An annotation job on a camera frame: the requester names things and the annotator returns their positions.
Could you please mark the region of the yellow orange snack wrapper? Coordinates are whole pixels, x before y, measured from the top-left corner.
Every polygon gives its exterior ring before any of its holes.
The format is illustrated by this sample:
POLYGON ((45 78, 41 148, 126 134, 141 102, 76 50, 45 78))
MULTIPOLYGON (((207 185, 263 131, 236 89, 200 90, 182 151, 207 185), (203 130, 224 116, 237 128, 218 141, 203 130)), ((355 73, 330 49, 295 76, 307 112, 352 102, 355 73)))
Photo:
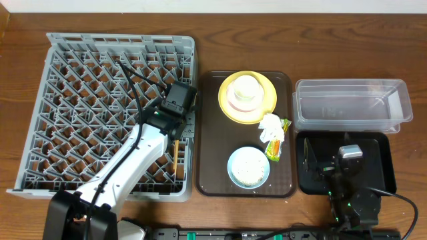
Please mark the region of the yellow orange snack wrapper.
MULTIPOLYGON (((284 120, 284 133, 286 136, 286 133, 288 132, 288 129, 292 122, 289 119, 283 119, 284 120)), ((282 153, 282 143, 279 140, 272 140, 267 142, 268 145, 266 147, 266 150, 264 151, 266 157, 271 161, 279 161, 280 155, 282 153)))

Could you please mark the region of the wooden chopstick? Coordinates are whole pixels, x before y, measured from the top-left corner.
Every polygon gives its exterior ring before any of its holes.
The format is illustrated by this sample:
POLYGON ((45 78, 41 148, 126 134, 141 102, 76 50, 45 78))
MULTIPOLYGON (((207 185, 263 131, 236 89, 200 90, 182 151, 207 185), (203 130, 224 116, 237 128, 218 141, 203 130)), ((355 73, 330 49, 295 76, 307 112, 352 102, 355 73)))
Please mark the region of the wooden chopstick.
POLYGON ((174 141, 174 150, 173 150, 173 170, 174 174, 177 173, 177 161, 178 161, 178 155, 179 155, 179 139, 176 139, 174 141))

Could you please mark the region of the white napkin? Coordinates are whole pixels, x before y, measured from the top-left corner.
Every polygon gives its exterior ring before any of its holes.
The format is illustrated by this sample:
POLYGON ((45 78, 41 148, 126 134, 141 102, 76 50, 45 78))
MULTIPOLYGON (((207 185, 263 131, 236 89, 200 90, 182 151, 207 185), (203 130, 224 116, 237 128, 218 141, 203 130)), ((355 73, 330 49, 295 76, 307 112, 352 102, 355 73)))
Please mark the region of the white napkin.
POLYGON ((277 115, 267 113, 260 121, 258 126, 262 130, 260 135, 260 141, 267 143, 272 140, 284 141, 284 120, 280 119, 277 115))

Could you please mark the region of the light blue bowl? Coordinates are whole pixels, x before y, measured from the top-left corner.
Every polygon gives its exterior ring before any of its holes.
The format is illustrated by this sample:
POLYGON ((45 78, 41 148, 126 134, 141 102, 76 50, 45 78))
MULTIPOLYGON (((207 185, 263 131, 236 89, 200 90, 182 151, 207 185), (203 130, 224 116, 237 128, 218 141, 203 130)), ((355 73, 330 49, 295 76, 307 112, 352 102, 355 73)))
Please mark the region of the light blue bowl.
POLYGON ((229 157, 228 175, 242 189, 261 187, 270 175, 270 162, 262 151, 255 147, 241 147, 229 157))

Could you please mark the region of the rice and food scraps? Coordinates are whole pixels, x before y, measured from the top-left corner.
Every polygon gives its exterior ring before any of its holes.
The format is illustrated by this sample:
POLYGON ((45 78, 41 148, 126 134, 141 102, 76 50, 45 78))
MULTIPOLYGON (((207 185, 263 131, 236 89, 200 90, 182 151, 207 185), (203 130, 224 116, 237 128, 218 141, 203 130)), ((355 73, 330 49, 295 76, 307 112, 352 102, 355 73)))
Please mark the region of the rice and food scraps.
POLYGON ((236 181, 246 187, 257 185, 264 178, 264 160, 262 157, 238 153, 232 164, 232 173, 236 181))

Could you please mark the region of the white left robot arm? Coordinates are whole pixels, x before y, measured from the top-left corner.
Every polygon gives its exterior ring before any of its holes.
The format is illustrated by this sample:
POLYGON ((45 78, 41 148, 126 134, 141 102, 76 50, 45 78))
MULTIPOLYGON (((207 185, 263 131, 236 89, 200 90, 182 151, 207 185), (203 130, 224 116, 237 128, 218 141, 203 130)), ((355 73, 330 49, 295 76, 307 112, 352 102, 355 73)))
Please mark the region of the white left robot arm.
POLYGON ((139 109, 140 123, 101 171, 74 193, 58 191, 50 200, 44 239, 144 239, 146 230, 117 216, 149 167, 181 138, 197 89, 175 82, 159 107, 139 109))

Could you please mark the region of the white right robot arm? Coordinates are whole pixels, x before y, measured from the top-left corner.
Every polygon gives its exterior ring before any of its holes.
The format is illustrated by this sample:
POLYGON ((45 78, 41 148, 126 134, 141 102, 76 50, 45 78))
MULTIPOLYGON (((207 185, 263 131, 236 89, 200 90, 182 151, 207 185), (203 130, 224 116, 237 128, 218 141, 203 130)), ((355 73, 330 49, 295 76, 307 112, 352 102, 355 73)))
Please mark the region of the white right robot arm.
POLYGON ((363 164, 359 145, 345 145, 332 156, 329 165, 322 165, 309 140, 304 139, 304 170, 314 181, 324 181, 329 187, 328 197, 339 231, 361 231, 379 222, 380 197, 369 188, 352 183, 363 164))

